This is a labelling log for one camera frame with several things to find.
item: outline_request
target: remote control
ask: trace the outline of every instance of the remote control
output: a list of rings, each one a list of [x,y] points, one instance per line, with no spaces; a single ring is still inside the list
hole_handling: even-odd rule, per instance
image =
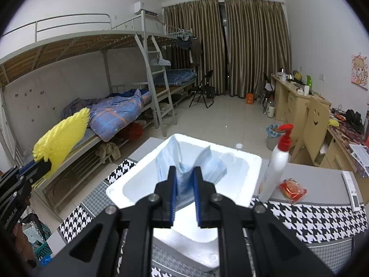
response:
[[[351,209],[353,212],[360,210],[359,198],[357,197],[357,192],[355,184],[352,181],[350,172],[342,171],[342,177],[344,178],[347,193],[350,198]]]

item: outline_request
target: white plastic bottle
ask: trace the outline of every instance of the white plastic bottle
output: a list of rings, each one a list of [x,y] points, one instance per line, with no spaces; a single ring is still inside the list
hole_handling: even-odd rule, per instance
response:
[[[278,145],[273,149],[265,176],[259,185],[259,200],[261,202],[265,203],[271,197],[288,163],[292,128],[292,124],[285,124],[278,128],[284,130],[285,134],[280,137]]]

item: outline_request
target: wooden chair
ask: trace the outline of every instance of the wooden chair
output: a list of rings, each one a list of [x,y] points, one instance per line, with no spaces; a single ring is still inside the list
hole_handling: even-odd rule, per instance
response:
[[[302,136],[304,145],[299,148],[296,155],[293,156],[291,162],[296,158],[298,153],[300,153],[303,148],[306,148],[313,165],[320,165],[320,163],[317,161],[317,157],[324,142],[325,134],[327,133],[329,118],[329,109],[324,107],[315,98],[311,97],[309,103],[309,114]]]

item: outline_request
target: green bottle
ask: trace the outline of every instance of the green bottle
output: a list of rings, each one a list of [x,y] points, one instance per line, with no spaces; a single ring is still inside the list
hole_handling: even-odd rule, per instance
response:
[[[312,90],[312,82],[311,77],[309,75],[306,75],[306,85],[309,85],[310,90]]]

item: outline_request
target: folding chair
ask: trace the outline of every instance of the folding chair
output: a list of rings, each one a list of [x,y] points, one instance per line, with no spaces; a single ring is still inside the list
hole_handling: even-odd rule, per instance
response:
[[[200,101],[200,98],[202,97],[204,99],[204,102],[205,102],[205,106],[206,108],[209,108],[210,106],[212,106],[214,104],[214,93],[212,93],[211,91],[211,86],[210,86],[210,78],[212,77],[213,75],[213,70],[210,70],[209,72],[206,73],[206,75],[202,78],[199,86],[194,86],[193,88],[191,88],[191,91],[194,91],[195,94],[193,95],[193,98],[192,98],[192,101],[190,103],[190,106],[191,107],[191,104],[193,102],[193,100],[195,100],[195,97],[198,93],[200,93],[200,96],[198,98],[198,102]],[[205,97],[204,97],[204,93],[207,94],[207,97],[210,96],[211,97],[211,100],[213,101],[209,106],[206,104],[206,100],[205,100]]]

